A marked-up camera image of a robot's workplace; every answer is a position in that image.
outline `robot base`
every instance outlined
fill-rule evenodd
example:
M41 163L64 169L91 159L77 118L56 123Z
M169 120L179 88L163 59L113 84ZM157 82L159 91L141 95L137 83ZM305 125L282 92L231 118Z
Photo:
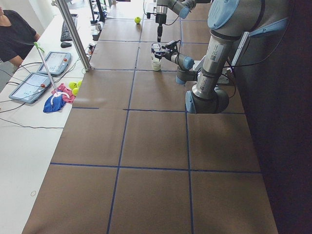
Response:
M214 92L213 99L202 99L192 91L187 91L185 94L187 111L192 114L215 114L224 111L229 104L228 94L218 86L214 88Z

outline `person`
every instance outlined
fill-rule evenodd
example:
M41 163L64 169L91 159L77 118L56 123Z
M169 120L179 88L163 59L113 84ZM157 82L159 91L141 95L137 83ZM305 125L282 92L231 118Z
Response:
M0 60L19 67L39 38L22 16L0 6Z

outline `pink cloth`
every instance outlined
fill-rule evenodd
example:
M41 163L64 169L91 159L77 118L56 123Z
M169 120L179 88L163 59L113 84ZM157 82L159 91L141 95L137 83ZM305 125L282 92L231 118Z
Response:
M66 88L66 86L64 85L64 83L60 84L58 87L58 90L60 90L61 92L67 93L69 95L69 98L66 95L62 95L63 100L69 103L73 103L73 101L75 100L75 95L73 95L72 91L68 88Z

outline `tennis ball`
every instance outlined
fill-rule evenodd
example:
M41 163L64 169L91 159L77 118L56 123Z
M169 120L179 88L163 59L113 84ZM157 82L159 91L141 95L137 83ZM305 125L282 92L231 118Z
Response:
M77 88L77 82L71 81L68 86L71 90L73 90L74 88Z
M73 88L72 90L73 95L77 96L78 91L79 91L79 88Z
M141 22L141 18L140 17L135 17L135 22L136 22L136 24L139 24Z

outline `metal pole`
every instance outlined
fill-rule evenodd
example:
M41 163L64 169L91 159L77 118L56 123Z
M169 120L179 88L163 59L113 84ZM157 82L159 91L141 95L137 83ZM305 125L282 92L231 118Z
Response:
M65 23L67 24L68 31L70 32L70 35L73 39L73 43L76 47L76 50L78 52L79 58L81 59L81 62L83 64L83 67L86 72L88 72L91 69L91 65L89 63L89 60L86 56L86 53L84 51L84 48L82 46L80 37L78 35L77 29L74 25L72 16L70 15L67 3L65 3L65 0L56 0L58 8L63 16L63 19Z
M57 90L57 88L55 87L54 80L53 80L53 78L52 78L52 76L51 76L51 73L50 73L48 64L46 63L46 61L45 61L45 59L44 59L44 57L43 57L43 54L42 54L42 52L41 52L41 50L40 50L38 44L35 44L35 46L36 46L36 48L37 48L37 50L38 50L38 53L39 53L40 58L41 58L41 60L42 60L42 63L43 63L43 65L44 65L45 70L46 70L46 72L47 72L47 74L48 74L48 77L49 77L49 79L50 79L50 81L51 81L51 84L52 84L52 86L53 86L53 89L54 89L55 92L57 92L58 90Z

